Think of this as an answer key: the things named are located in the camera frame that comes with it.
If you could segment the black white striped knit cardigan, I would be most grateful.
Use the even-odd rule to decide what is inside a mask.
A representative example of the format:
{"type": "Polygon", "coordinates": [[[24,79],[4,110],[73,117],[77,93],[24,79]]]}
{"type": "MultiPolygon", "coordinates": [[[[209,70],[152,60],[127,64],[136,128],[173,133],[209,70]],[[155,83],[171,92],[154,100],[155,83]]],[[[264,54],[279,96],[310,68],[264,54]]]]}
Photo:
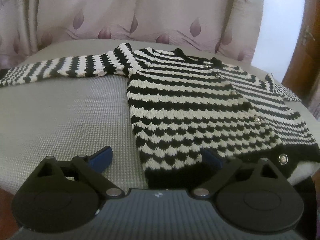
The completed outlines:
{"type": "Polygon", "coordinates": [[[221,157],[268,157],[290,177],[303,161],[318,163],[319,146],[287,101],[297,97],[274,82],[216,58],[133,50],[122,43],[101,55],[70,56],[1,70],[1,87],[54,77],[128,79],[130,121],[148,184],[181,187],[203,179],[203,148],[221,157]]]}

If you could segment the brown wooden door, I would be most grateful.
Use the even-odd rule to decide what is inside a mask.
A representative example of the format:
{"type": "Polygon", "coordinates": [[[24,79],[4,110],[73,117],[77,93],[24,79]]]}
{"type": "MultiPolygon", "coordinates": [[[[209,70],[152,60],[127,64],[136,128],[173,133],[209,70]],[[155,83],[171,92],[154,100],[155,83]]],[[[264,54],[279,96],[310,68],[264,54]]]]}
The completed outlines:
{"type": "Polygon", "coordinates": [[[299,37],[282,84],[319,120],[319,0],[305,0],[299,37]]]}

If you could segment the pink leaf print curtain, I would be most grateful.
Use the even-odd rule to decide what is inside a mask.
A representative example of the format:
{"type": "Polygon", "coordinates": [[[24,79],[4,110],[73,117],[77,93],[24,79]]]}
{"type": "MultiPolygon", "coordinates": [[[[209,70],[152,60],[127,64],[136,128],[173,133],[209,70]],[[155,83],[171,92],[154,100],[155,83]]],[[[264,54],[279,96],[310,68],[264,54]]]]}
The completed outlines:
{"type": "Polygon", "coordinates": [[[251,63],[264,0],[1,0],[1,67],[57,42],[134,40],[251,63]]]}

